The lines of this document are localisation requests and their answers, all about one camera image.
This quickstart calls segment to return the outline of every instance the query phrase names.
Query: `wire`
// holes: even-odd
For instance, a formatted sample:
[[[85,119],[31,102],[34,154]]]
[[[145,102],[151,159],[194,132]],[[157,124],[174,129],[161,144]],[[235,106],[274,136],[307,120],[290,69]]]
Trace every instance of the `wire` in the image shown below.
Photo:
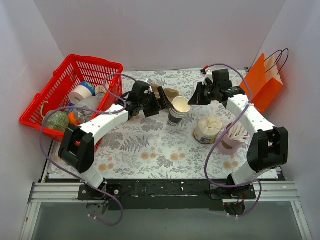
[[[238,200],[237,200],[237,201],[235,201],[235,202],[233,202],[232,204],[238,204],[238,202],[239,202],[239,201],[240,201],[240,199],[241,199],[241,196],[242,196],[242,195],[240,195],[240,196],[239,196],[239,198],[238,198]]]
[[[108,200],[105,200],[103,203],[101,203],[100,205],[105,205],[108,202]]]
[[[254,181],[248,181],[248,182],[244,182],[244,183],[241,183],[241,184],[236,184],[236,185],[225,185],[225,184],[220,184],[220,183],[217,183],[217,182],[214,182],[212,181],[209,176],[208,176],[208,163],[209,163],[209,160],[210,160],[210,157],[213,153],[213,151],[215,150],[215,148],[217,147],[218,143],[222,140],[222,138],[227,134],[227,132],[241,119],[241,117],[245,114],[245,112],[247,111],[247,109],[249,108],[250,106],[250,103],[252,102],[253,100],[253,94],[252,94],[252,91],[250,89],[250,86],[249,84],[247,83],[246,79],[244,78],[244,76],[242,76],[242,74],[237,71],[235,68],[227,65],[227,64],[224,64],[224,63],[216,63],[216,64],[212,64],[212,65],[207,65],[204,67],[204,69],[208,69],[208,68],[211,68],[211,67],[215,67],[215,66],[224,66],[224,67],[227,67],[233,71],[235,71],[243,80],[246,88],[248,89],[249,91],[249,95],[250,95],[250,99],[249,99],[249,102],[248,104],[245,106],[245,108],[243,109],[243,111],[240,113],[240,115],[234,120],[234,122],[232,122],[229,127],[227,127],[224,132],[221,134],[221,136],[214,142],[208,156],[206,157],[206,160],[205,160],[205,163],[204,163],[204,175],[206,177],[206,179],[209,181],[209,183],[217,186],[217,187],[220,187],[220,188],[228,188],[228,189],[231,189],[231,188],[238,188],[238,187],[243,187],[243,186],[247,186],[247,185],[250,185],[250,184],[253,184],[254,182],[258,182],[259,185],[260,185],[260,192],[259,192],[259,196],[257,197],[253,207],[246,213],[243,213],[241,215],[239,215],[238,217],[243,217],[243,216],[246,216],[248,213],[250,213],[255,207],[256,205],[258,204],[258,201],[260,199],[260,196],[261,196],[261,193],[262,193],[262,185],[261,185],[261,182],[258,180],[258,179],[255,179]]]
[[[246,193],[244,192],[244,193],[243,193],[243,199],[242,199],[242,201],[240,202],[240,204],[243,204],[244,201],[245,201],[245,199],[246,199]]]
[[[116,203],[119,205],[120,210],[121,210],[121,215],[120,215],[120,218],[118,219],[118,221],[116,221],[115,223],[108,222],[108,221],[106,221],[106,220],[104,220],[104,219],[102,219],[102,218],[100,218],[100,217],[97,217],[97,216],[95,216],[95,215],[93,215],[93,214],[90,214],[91,217],[93,217],[94,219],[97,219],[97,220],[103,222],[104,224],[106,224],[106,225],[108,225],[108,226],[115,226],[115,225],[117,225],[117,224],[119,224],[119,223],[121,222],[121,220],[122,220],[122,218],[123,218],[123,216],[124,216],[124,208],[123,208],[121,202],[120,202],[117,198],[115,198],[113,195],[111,195],[111,194],[109,194],[109,193],[107,193],[107,192],[105,192],[105,191],[103,191],[103,190],[100,190],[100,189],[92,186],[90,183],[86,182],[86,181],[83,180],[81,177],[73,174],[72,172],[68,171],[68,170],[65,169],[64,167],[62,167],[62,166],[58,165],[57,163],[55,163],[55,162],[53,161],[53,159],[52,159],[49,155],[47,155],[47,153],[46,153],[45,147],[44,147],[44,145],[43,145],[43,135],[44,135],[44,128],[45,128],[45,125],[46,125],[48,119],[49,119],[53,114],[55,114],[55,113],[58,112],[58,111],[62,111],[62,110],[66,110],[66,109],[79,109],[79,110],[85,110],[85,111],[89,111],[89,112],[93,112],[93,113],[97,113],[97,114],[105,114],[105,115],[118,114],[118,113],[124,111],[124,110],[126,109],[126,107],[127,107],[127,103],[126,103],[121,97],[119,97],[119,96],[115,95],[114,93],[112,93],[111,91],[109,91],[109,89],[107,88],[107,85],[106,85],[107,79],[108,79],[108,78],[111,78],[111,77],[114,77],[114,76],[123,76],[123,77],[129,78],[129,79],[131,79],[131,80],[133,80],[133,81],[135,81],[135,82],[136,82],[137,80],[135,80],[133,77],[128,76],[128,75],[125,75],[125,74],[123,74],[123,73],[113,73],[113,74],[110,74],[110,75],[106,76],[105,79],[103,80],[103,85],[104,85],[104,88],[106,89],[107,94],[110,94],[111,96],[113,96],[113,97],[115,97],[116,99],[121,100],[121,101],[123,102],[124,107],[123,107],[122,109],[117,110],[117,111],[113,111],[113,112],[106,112],[106,111],[98,111],[98,110],[94,110],[94,109],[82,108],[82,107],[76,107],[76,106],[64,106],[64,107],[60,107],[60,108],[52,111],[48,116],[46,116],[46,117],[44,118],[43,122],[42,122],[41,129],[40,129],[40,148],[41,148],[41,151],[42,151],[43,155],[46,157],[46,159],[47,159],[51,164],[53,164],[54,166],[56,166],[58,169],[66,172],[67,174],[70,174],[71,176],[75,177],[76,179],[80,180],[81,182],[85,182],[85,184],[88,185],[90,188],[92,188],[92,189],[94,189],[94,190],[96,190],[96,191],[104,194],[105,196],[108,196],[109,198],[111,198],[111,199],[113,199],[114,201],[116,201]]]

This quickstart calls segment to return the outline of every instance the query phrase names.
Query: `pink cup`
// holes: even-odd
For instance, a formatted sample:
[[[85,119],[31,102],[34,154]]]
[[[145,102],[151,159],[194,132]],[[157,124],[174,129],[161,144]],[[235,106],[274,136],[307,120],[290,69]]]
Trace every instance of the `pink cup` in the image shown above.
[[[244,145],[244,142],[234,141],[228,137],[228,134],[224,135],[222,140],[218,143],[217,148],[221,153],[225,155],[234,155]]]

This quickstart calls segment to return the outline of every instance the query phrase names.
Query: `tape roll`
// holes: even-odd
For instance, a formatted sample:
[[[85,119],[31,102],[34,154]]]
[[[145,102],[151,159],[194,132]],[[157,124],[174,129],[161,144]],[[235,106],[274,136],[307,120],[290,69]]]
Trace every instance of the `tape roll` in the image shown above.
[[[78,85],[69,93],[68,97],[72,104],[77,104],[92,95],[92,92],[87,87]]]
[[[79,83],[79,85],[86,87],[87,89],[90,90],[92,96],[95,95],[95,87],[88,81],[82,81]]]

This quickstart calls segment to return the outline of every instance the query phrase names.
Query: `orange paper bag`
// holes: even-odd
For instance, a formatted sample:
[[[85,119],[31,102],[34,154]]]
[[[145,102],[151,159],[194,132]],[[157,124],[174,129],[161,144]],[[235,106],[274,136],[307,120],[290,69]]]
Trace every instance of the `orange paper bag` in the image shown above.
[[[281,52],[281,54],[275,59],[277,52]],[[253,94],[252,103],[261,114],[266,111],[283,86],[277,67],[283,51],[279,50],[275,53],[267,59],[263,53],[245,77]],[[244,82],[240,84],[240,87],[250,99],[249,91]]]

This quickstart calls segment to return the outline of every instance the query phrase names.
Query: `white backdrop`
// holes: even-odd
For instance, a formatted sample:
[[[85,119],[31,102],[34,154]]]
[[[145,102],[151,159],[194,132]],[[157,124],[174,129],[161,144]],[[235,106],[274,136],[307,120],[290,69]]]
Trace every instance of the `white backdrop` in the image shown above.
[[[251,66],[286,0],[34,0],[69,54],[125,70]]]
[[[266,116],[289,131],[285,176],[294,180],[313,239],[320,239],[320,0],[287,0],[259,55],[290,49],[283,89]]]
[[[19,118],[64,58],[32,0],[0,0],[0,33],[0,239],[16,240],[45,163],[39,133]]]

